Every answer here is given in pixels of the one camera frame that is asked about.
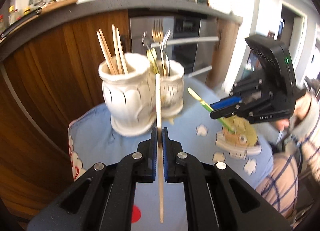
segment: ceramic utensil holder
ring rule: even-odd
[[[170,76],[160,77],[161,84],[161,116],[164,118],[173,117],[181,112],[183,108],[184,90],[184,68],[183,66],[170,60]],[[157,60],[158,67],[161,69],[161,60]]]
[[[155,118],[155,79],[146,56],[125,53],[128,74],[111,75],[105,61],[99,65],[103,98],[111,112],[113,129],[123,136],[147,132]]]

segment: kitchen counter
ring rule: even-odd
[[[98,13],[130,9],[196,13],[231,21],[238,25],[241,25],[243,20],[240,16],[226,14],[204,4],[187,0],[92,0],[60,8],[28,22],[0,42],[0,61],[37,35],[61,24]]]

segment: oven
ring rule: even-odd
[[[216,19],[201,19],[186,16],[148,16],[130,19],[132,52],[146,55],[142,46],[142,35],[146,31],[152,36],[152,28],[156,19],[162,19],[163,31],[170,29],[170,39],[207,37],[217,35]],[[197,42],[183,45],[168,45],[165,49],[169,59],[179,62],[187,76],[193,76],[205,83],[211,70],[214,42]],[[160,50],[156,48],[157,57]]]

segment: gold fork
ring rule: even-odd
[[[160,53],[161,53],[161,63],[162,63],[162,70],[163,76],[167,76],[165,70],[165,62],[164,62],[164,50],[161,46],[161,42],[163,40],[163,20],[156,19],[153,22],[153,29],[152,29],[152,39],[154,42],[159,42],[160,44]]]

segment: red dot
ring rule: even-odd
[[[139,221],[140,218],[141,218],[140,209],[136,205],[133,205],[131,223],[135,223]]]

